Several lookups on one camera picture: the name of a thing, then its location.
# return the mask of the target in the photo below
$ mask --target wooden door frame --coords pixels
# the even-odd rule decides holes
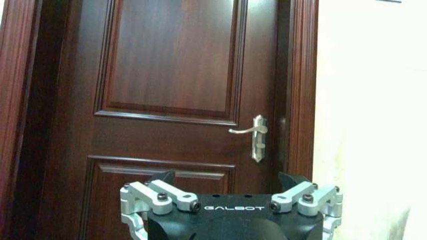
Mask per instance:
[[[9,236],[13,218],[23,137],[29,120],[29,99],[35,79],[37,43],[41,40],[53,41],[49,37],[39,39],[43,1],[46,0],[6,0],[2,18],[5,27],[0,30],[0,239]],[[283,66],[287,67],[286,79],[283,79],[286,82],[286,92],[283,92],[286,94],[286,102],[283,102],[286,156],[279,166],[290,174],[305,175],[309,178],[313,177],[314,167],[318,15],[319,0],[290,0],[290,32],[286,50],[289,57],[287,66]],[[53,65],[57,66],[59,56],[53,59]]]

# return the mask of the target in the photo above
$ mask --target raised door panel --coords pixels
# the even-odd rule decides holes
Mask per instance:
[[[246,1],[111,0],[98,115],[238,122]]]
[[[234,191],[235,166],[153,159],[90,156],[82,235],[86,239],[129,239],[121,222],[121,192],[125,183],[146,182],[157,173],[175,170],[175,185],[194,193],[227,194]]]

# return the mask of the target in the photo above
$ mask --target silver door handle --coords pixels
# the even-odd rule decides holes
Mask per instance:
[[[254,118],[254,127],[246,130],[229,129],[231,134],[253,133],[253,152],[251,157],[259,163],[266,156],[266,134],[267,134],[267,119],[258,115]]]

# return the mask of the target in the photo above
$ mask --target wooden door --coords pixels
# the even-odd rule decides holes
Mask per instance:
[[[119,190],[177,170],[195,193],[267,193],[277,0],[75,0],[62,50],[39,239],[130,239]]]

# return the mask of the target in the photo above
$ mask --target white wall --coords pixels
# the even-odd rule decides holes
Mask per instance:
[[[2,24],[2,16],[3,16],[5,5],[6,5],[6,0],[0,0],[0,24]]]
[[[334,240],[426,239],[426,0],[321,0],[315,111],[314,181],[345,192]]]

